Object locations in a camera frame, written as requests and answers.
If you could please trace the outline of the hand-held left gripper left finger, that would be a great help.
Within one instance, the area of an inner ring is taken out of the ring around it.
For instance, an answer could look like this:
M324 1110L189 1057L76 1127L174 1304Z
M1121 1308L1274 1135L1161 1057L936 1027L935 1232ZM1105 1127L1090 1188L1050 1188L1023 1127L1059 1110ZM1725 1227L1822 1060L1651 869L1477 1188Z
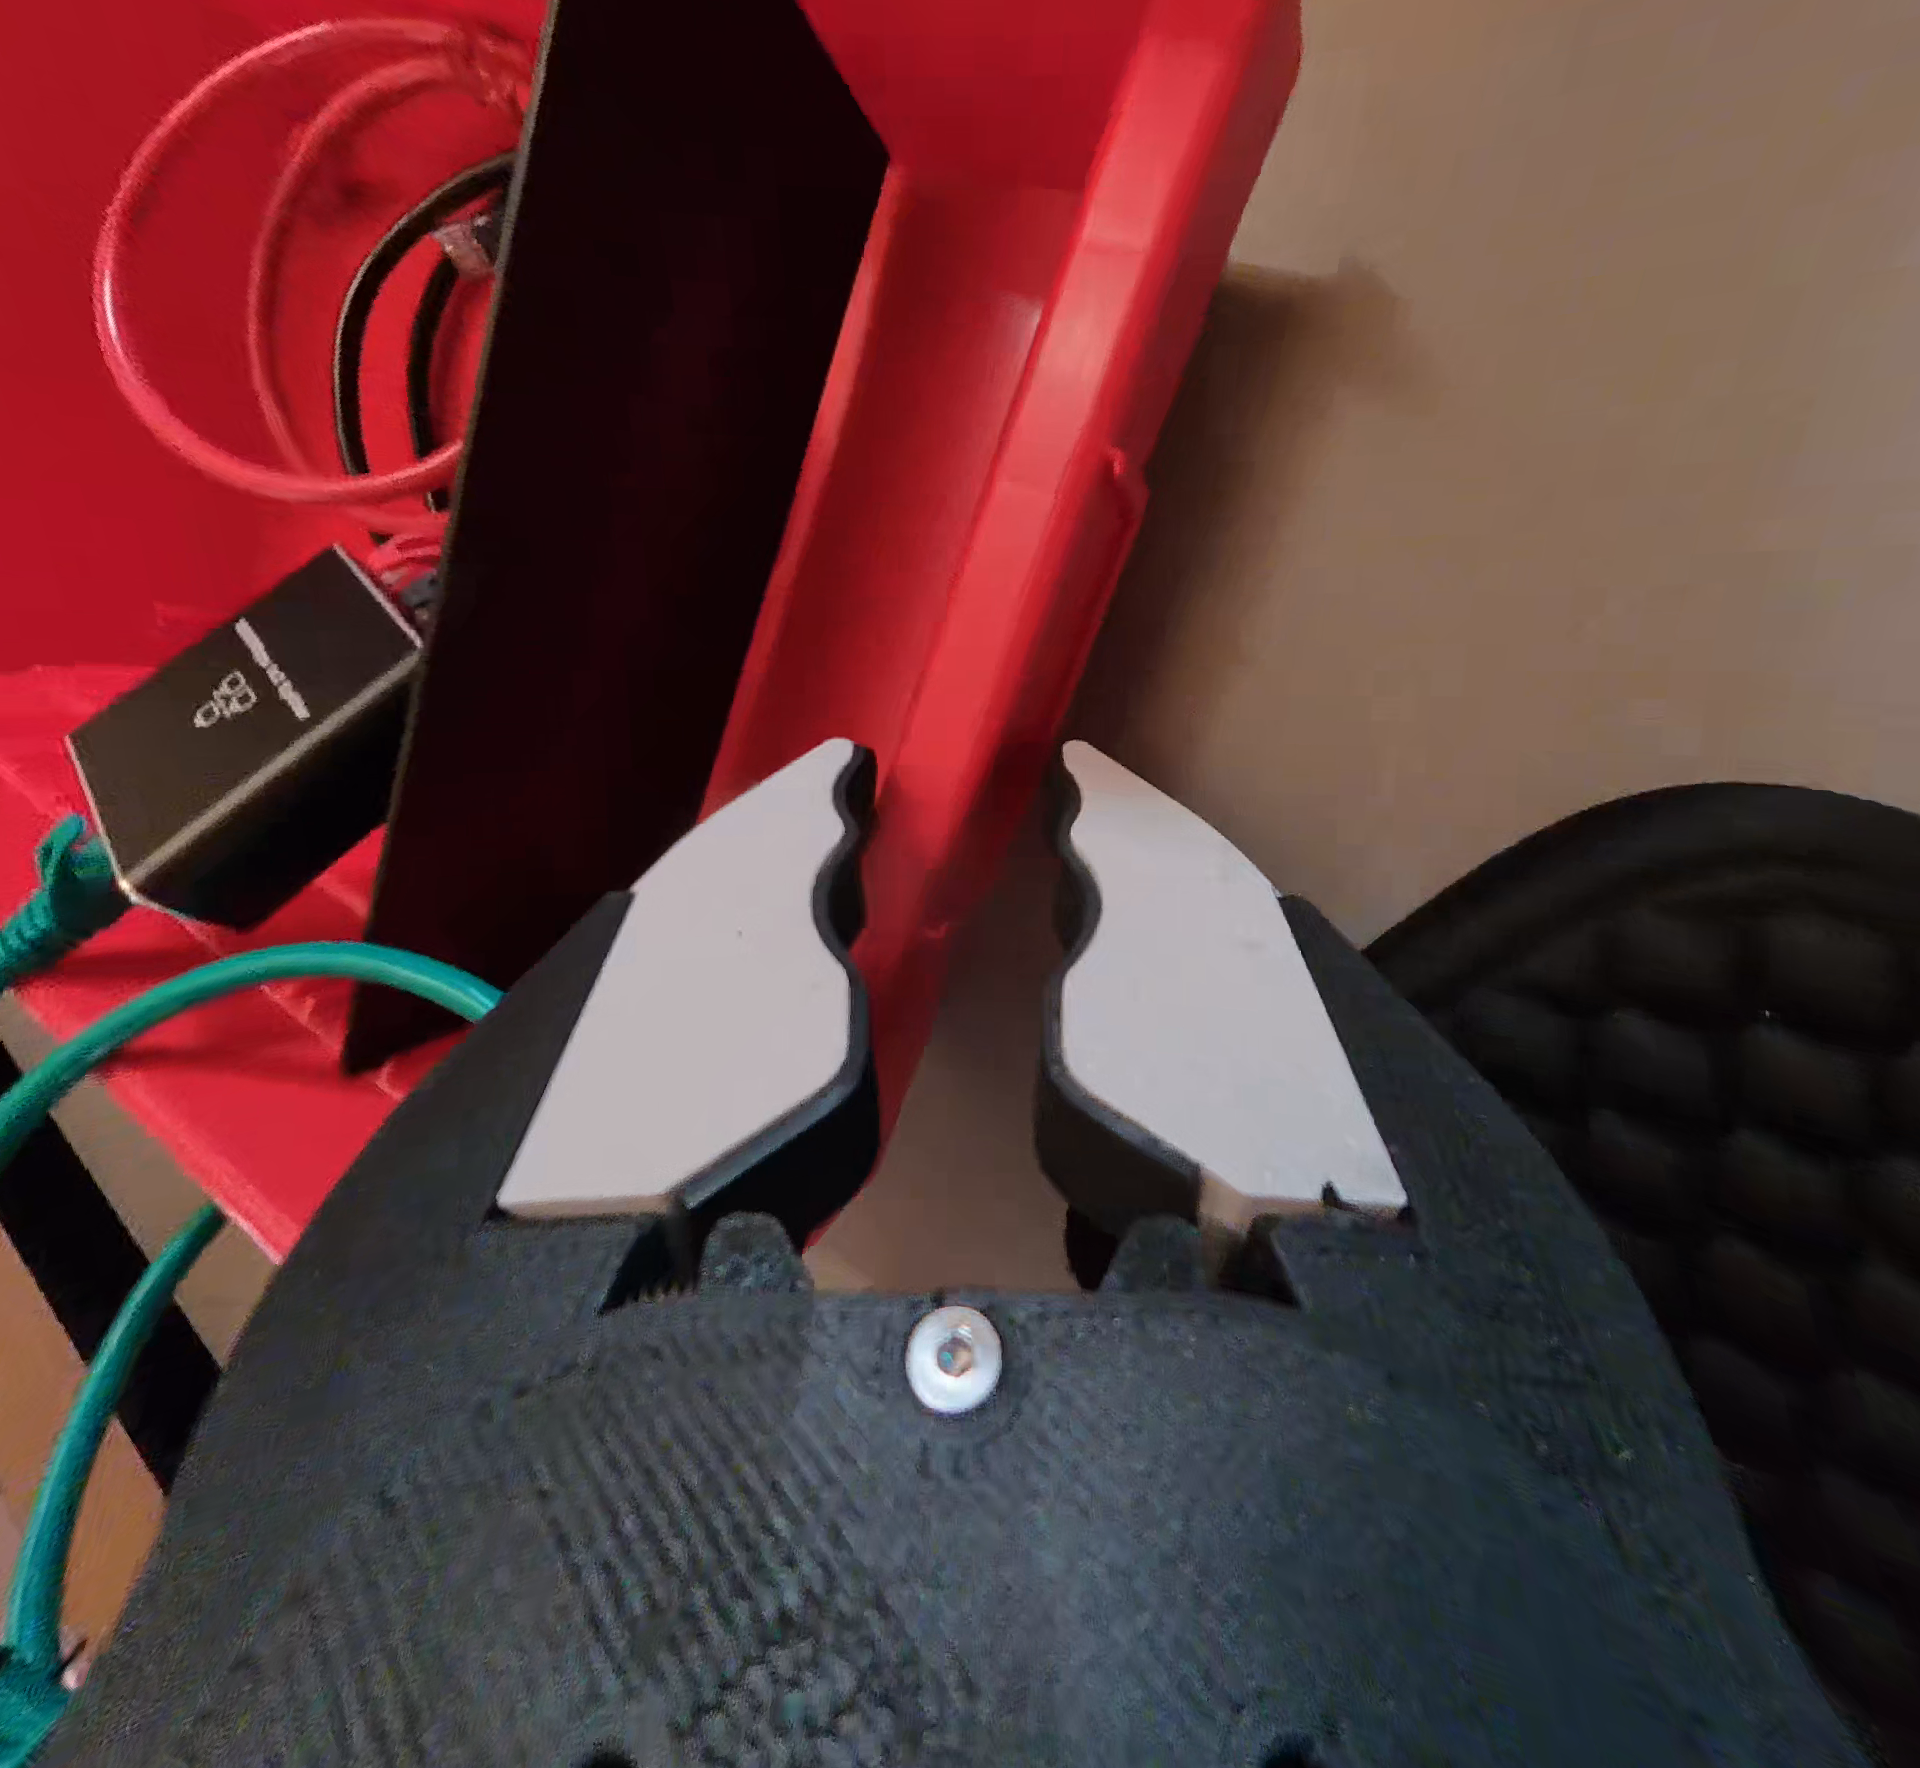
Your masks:
M826 739L634 879L492 1192L508 1219L830 1219L862 1188L871 819L875 754Z

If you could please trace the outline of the black ethernet splitter box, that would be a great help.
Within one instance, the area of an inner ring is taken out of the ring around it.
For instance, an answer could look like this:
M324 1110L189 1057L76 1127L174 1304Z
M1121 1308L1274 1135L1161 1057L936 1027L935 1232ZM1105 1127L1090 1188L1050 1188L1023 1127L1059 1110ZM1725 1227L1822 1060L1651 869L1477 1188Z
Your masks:
M345 548L64 745L125 900L254 927L387 823L422 629Z

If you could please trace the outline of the red plastic bin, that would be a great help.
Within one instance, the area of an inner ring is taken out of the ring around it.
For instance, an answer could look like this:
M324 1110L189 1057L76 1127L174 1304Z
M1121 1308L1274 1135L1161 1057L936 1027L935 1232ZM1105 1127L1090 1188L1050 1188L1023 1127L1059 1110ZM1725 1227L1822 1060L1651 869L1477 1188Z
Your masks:
M279 26L389 0L3 0L3 908L76 785L64 728L144 667L324 548L329 526L204 481L138 425L91 334L91 251L133 148L166 102ZM542 0L395 0L427 20L527 26ZM1123 559L1148 457L1202 334L1227 243L1299 77L1299 0L799 0L871 111L888 175L799 508L704 812L844 733L877 759L866 854L884 1135L935 1035L956 927L987 895L1059 739ZM209 439L254 434L237 309L271 184L267 91L156 192L148 340ZM456 797L395 805L373 841L260 939L125 914L17 989L69 1039L140 989L226 950L350 935L516 978L599 888L631 884L663 828L618 837L618 776L508 759L541 805L528 857L442 867ZM405 1096L442 1051L422 1001L363 989L254 989L158 1027L107 1074L119 1108L218 1192L277 1262L373 1136L373 1094Z

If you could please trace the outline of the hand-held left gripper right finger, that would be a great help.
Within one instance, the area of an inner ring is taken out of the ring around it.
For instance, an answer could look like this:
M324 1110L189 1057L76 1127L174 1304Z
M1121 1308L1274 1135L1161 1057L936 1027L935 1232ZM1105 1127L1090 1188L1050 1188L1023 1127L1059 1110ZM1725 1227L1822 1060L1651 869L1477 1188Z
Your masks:
M1274 879L1090 745L1059 750L1036 1162L1090 1227L1404 1214L1408 1188Z

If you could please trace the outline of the black padded seat cushion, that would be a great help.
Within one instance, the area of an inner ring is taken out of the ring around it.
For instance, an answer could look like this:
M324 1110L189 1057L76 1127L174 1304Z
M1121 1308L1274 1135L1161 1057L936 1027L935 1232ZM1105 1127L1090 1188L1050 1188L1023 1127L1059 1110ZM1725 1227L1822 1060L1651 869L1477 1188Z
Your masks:
M1920 1726L1920 819L1790 785L1576 812L1370 944L1663 1324L1881 1762Z

